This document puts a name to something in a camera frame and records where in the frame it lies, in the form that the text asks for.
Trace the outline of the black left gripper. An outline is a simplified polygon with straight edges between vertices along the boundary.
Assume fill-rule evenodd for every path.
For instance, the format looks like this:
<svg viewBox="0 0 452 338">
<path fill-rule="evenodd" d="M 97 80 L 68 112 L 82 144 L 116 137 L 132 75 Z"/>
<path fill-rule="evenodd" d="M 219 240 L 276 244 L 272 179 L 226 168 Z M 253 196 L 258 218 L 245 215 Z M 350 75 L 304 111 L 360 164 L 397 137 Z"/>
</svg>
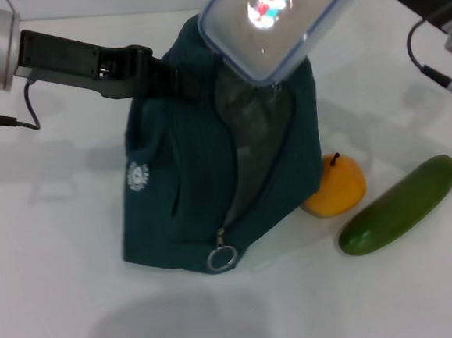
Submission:
<svg viewBox="0 0 452 338">
<path fill-rule="evenodd" d="M 194 75 L 152 54 L 143 46 L 106 48 L 22 30 L 16 75 L 95 91 L 112 100 L 200 97 L 200 81 Z"/>
</svg>

